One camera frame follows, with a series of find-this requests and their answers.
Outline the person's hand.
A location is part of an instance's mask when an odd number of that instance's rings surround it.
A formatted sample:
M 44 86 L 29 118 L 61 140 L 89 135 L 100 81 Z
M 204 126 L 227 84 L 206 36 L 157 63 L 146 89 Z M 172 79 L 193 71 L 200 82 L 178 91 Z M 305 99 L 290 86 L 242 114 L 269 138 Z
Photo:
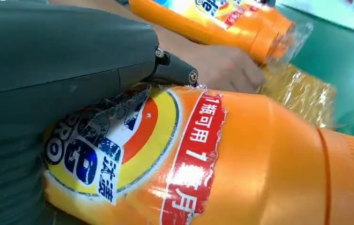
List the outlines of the person's hand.
M 210 89 L 255 94 L 266 81 L 257 64 L 238 48 L 186 44 L 172 52 L 195 67 L 199 83 Z

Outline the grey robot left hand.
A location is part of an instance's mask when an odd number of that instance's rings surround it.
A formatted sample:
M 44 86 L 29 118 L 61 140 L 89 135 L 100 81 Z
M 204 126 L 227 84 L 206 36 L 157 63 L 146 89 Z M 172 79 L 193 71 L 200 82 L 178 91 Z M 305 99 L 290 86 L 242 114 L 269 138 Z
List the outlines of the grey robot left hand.
M 0 145 L 136 83 L 196 85 L 153 28 L 105 11 L 0 1 Z

